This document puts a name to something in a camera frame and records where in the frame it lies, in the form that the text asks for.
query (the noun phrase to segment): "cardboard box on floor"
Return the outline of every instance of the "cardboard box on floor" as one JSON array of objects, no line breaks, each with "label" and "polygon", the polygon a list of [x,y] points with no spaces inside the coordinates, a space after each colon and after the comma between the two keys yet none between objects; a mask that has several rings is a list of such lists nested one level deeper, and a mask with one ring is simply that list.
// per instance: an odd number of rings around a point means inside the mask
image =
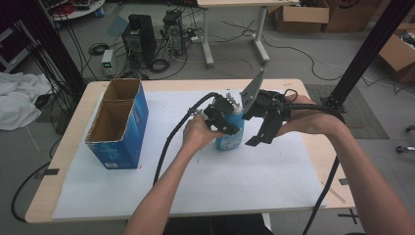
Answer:
[{"label": "cardboard box on floor", "polygon": [[399,83],[415,84],[415,49],[398,35],[404,31],[415,33],[415,24],[402,23],[379,52],[387,72]]},{"label": "cardboard box on floor", "polygon": [[329,21],[329,6],[324,0],[317,7],[283,6],[274,11],[277,31],[318,32]]},{"label": "cardboard box on floor", "polygon": [[139,79],[113,79],[85,143],[107,169],[137,168],[149,110]]},{"label": "cardboard box on floor", "polygon": [[323,25],[324,32],[357,32],[369,24],[382,0],[326,0],[326,3],[330,20]]}]

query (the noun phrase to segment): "white table leg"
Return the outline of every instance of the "white table leg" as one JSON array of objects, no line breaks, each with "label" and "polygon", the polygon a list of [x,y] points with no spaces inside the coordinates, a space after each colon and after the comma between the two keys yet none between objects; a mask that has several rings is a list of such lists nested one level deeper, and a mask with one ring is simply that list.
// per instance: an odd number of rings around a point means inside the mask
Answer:
[{"label": "white table leg", "polygon": [[260,37],[262,35],[263,23],[265,21],[265,16],[266,16],[266,7],[261,7],[259,11],[258,26],[256,29],[256,33],[253,33],[253,38],[254,38],[254,45],[256,46],[256,49],[259,51],[262,61],[266,64],[270,62],[271,60],[269,59],[269,56],[266,53],[265,48],[262,45],[262,42],[260,41]]},{"label": "white table leg", "polygon": [[211,55],[210,46],[208,45],[208,8],[204,8],[204,36],[202,37],[202,45],[207,60],[207,68],[209,69],[213,66],[213,56]]}]

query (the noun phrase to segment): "white cloth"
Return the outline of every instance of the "white cloth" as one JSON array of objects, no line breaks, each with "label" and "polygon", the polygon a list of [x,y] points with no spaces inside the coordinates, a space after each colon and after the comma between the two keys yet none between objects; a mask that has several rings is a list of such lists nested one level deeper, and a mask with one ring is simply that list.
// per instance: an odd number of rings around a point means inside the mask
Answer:
[{"label": "white cloth", "polygon": [[36,120],[41,112],[34,103],[50,91],[44,74],[0,72],[0,129],[13,130]]}]

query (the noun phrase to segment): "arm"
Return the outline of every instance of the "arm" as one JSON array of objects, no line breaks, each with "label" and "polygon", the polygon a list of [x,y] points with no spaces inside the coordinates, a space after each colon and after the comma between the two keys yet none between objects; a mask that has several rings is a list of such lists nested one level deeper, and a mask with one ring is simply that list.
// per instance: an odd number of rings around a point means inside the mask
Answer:
[{"label": "arm", "polygon": [[187,164],[208,142],[222,135],[208,129],[200,116],[188,121],[179,152],[128,220],[124,234],[162,234]]},{"label": "arm", "polygon": [[[311,101],[299,96],[295,103]],[[415,234],[411,214],[341,121],[318,112],[296,111],[277,135],[290,131],[324,134],[330,140],[367,234]]]}]

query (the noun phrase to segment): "floor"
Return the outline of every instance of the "floor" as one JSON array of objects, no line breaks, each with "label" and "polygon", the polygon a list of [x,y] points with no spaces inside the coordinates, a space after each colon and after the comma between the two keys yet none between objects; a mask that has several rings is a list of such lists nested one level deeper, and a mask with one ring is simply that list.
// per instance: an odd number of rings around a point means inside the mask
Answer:
[{"label": "floor", "polygon": [[[73,28],[79,44],[87,55],[87,49],[94,43],[104,42],[112,45],[120,42],[120,38],[109,36],[109,27],[116,21],[118,15],[133,9],[140,9],[137,4],[106,6],[107,13],[103,18],[95,18],[93,15],[66,23]],[[253,9],[243,9],[250,14],[239,14],[246,17],[235,17],[235,21],[229,20],[231,14],[217,12],[217,16],[211,17],[209,23],[209,39],[211,50],[216,64],[213,69],[207,70],[204,64],[203,51],[198,40],[188,49],[188,61],[182,67],[182,62],[173,62],[170,69],[161,74],[148,73],[150,78],[169,76],[178,71],[176,75],[168,79],[233,79],[254,77],[259,69],[258,54],[252,46],[250,38],[242,36],[230,42],[226,41],[237,35],[241,35],[242,29],[223,23],[243,24],[247,26],[252,20]],[[321,60],[316,62],[314,69],[320,76],[331,79],[341,75],[344,71],[334,68],[346,68],[359,49],[362,41],[367,36],[373,24],[362,32],[357,33],[287,33],[277,32],[271,18],[267,18],[264,26],[266,41],[273,46],[296,47]],[[65,26],[59,29],[73,60],[80,67],[79,56],[74,43],[69,37]],[[265,45],[265,49],[271,58],[268,64],[266,79],[299,78],[305,84],[337,84],[338,80],[325,80],[316,77],[311,72],[312,64],[303,53],[287,48],[273,48]],[[100,68],[101,58],[91,58],[89,65],[91,70],[102,77]],[[118,64],[123,65],[124,59],[117,57]],[[14,72],[40,73],[35,63],[27,58]],[[84,77],[94,79],[90,70],[84,71]],[[374,81],[388,77],[383,67],[375,60],[364,76]],[[372,158],[391,186],[395,189],[402,201],[415,216],[415,156],[414,154],[398,154],[395,147],[398,145],[411,145],[415,143],[415,133],[405,132],[406,126],[414,122],[415,113],[411,109],[415,102],[415,88],[401,90],[394,93],[392,81],[382,79],[380,83],[370,86],[363,80],[357,83],[357,88],[364,96],[366,102],[376,115],[380,124],[389,135],[389,140],[359,139],[362,148]],[[27,224],[17,221],[11,214],[13,196],[21,183],[37,168],[50,161],[50,153],[54,143],[61,137],[57,134],[50,122],[33,122],[26,127],[13,131],[0,130],[0,227],[2,234],[121,234],[125,221],[95,221],[73,222],[53,224]],[[19,216],[24,216],[27,207],[41,181],[41,176],[35,175],[28,180],[16,200],[16,208]],[[272,229],[275,234],[301,234],[306,225],[310,211],[274,212],[270,215]],[[348,232],[362,231],[359,219],[353,218],[349,210],[320,211],[315,218],[308,234],[346,234]]]}]

